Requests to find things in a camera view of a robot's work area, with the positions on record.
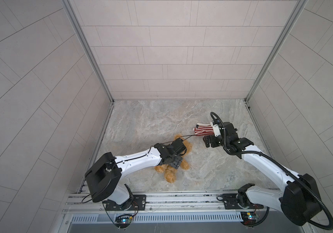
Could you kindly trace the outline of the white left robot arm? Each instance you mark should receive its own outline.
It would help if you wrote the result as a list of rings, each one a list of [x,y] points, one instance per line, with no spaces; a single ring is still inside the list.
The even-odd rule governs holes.
[[[149,149],[124,156],[113,156],[111,152],[102,155],[85,173],[91,201],[94,203],[110,200],[121,210],[128,209],[134,200],[133,193],[121,178],[136,171],[161,165],[178,169],[187,153],[184,140],[178,138],[171,144],[157,143]]]

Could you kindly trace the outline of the tan plush teddy bear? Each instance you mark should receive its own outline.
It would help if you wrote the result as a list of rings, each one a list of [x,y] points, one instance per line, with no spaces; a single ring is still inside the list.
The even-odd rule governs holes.
[[[190,142],[184,142],[184,145],[187,148],[186,153],[182,156],[184,159],[181,162],[179,168],[182,170],[189,170],[190,169],[190,164],[188,161],[185,159],[185,157],[191,152],[192,150],[192,144]],[[169,183],[174,183],[177,180],[177,169],[171,167],[170,165],[160,165],[160,166],[155,166],[154,170],[157,173],[162,173],[164,175],[164,179],[169,182]]]

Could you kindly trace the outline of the red white striped knit sweater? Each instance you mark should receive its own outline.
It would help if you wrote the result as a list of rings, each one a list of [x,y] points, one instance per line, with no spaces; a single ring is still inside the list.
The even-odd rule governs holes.
[[[198,123],[193,129],[196,136],[209,136],[214,135],[214,129],[211,124]]]

